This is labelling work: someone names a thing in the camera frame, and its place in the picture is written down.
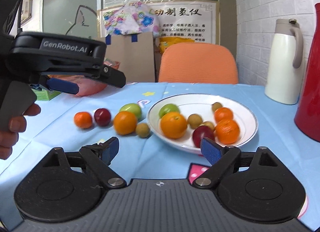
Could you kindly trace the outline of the person left hand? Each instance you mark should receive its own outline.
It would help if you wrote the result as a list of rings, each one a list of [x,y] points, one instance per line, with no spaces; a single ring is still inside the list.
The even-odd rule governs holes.
[[[12,118],[8,123],[9,131],[1,131],[0,155],[6,160],[12,154],[12,147],[18,142],[19,133],[27,128],[25,116],[36,116],[40,114],[41,108],[37,104],[31,105],[22,116]]]

